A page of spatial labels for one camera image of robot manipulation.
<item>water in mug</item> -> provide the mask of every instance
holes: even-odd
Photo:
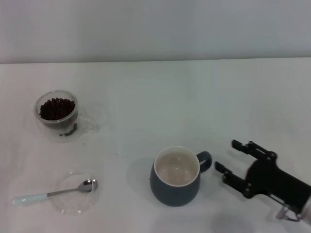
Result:
[[[164,182],[170,185],[185,185],[198,174],[196,158],[187,153],[173,152],[158,158],[156,171]]]

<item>dark blue mug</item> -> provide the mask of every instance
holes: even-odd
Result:
[[[185,147],[166,148],[156,156],[152,166],[151,190],[165,205],[186,205],[197,195],[201,173],[211,164],[212,158],[207,151],[194,155]]]

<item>spoon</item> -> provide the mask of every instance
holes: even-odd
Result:
[[[88,179],[84,182],[82,182],[77,188],[73,189],[67,189],[67,190],[62,190],[62,191],[56,191],[52,193],[43,193],[43,194],[35,194],[35,195],[29,195],[29,196],[22,196],[22,197],[17,197],[12,200],[13,205],[22,205],[22,204],[27,204],[30,202],[36,202],[36,201],[42,201],[46,200],[49,197],[59,195],[62,193],[67,193],[67,192],[73,192],[73,191],[79,191],[81,193],[88,193],[90,191],[95,191],[98,187],[97,180],[95,179]]]

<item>white spoon handle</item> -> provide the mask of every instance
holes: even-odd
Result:
[[[47,193],[17,197],[12,200],[13,205],[23,205],[30,202],[41,201],[48,198]]]

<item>glass saucer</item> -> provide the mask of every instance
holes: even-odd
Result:
[[[64,215],[77,216],[89,210],[97,201],[99,187],[94,190],[94,177],[88,173],[69,172],[60,177],[55,183],[54,191],[77,188],[86,180],[92,181],[92,191],[81,193],[79,191],[68,192],[51,197],[56,209]]]

